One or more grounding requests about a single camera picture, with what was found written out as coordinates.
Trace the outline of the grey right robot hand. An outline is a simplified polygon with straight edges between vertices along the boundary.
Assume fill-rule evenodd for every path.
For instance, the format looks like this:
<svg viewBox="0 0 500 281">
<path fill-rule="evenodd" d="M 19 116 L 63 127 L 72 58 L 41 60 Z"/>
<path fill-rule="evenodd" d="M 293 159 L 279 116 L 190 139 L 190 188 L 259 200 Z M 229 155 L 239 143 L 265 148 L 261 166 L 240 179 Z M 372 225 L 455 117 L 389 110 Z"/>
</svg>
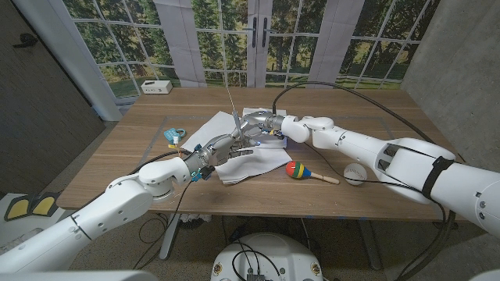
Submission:
<svg viewBox="0 0 500 281">
<path fill-rule="evenodd" d="M 254 140 L 265 136 L 273 136 L 283 140 L 285 136 L 281 132 L 284 117 L 270 111 L 257 111 L 242 117 L 240 129 L 244 137 Z"/>
</svg>

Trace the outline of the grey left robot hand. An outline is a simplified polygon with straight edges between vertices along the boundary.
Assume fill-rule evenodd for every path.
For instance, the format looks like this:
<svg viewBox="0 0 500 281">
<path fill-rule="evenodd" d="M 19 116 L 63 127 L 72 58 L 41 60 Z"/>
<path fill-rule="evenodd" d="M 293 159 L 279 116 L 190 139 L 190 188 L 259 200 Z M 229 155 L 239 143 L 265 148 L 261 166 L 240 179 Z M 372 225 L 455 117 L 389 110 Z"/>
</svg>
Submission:
<svg viewBox="0 0 500 281">
<path fill-rule="evenodd" d="M 205 146 L 198 145 L 184 160 L 191 174 L 192 181 L 203 178 L 207 180 L 215 166 L 222 165 L 229 158 L 252 154 L 250 147 L 259 146 L 260 143 L 246 136 L 242 128 L 236 127 L 232 133 L 219 135 L 211 139 Z"/>
</svg>

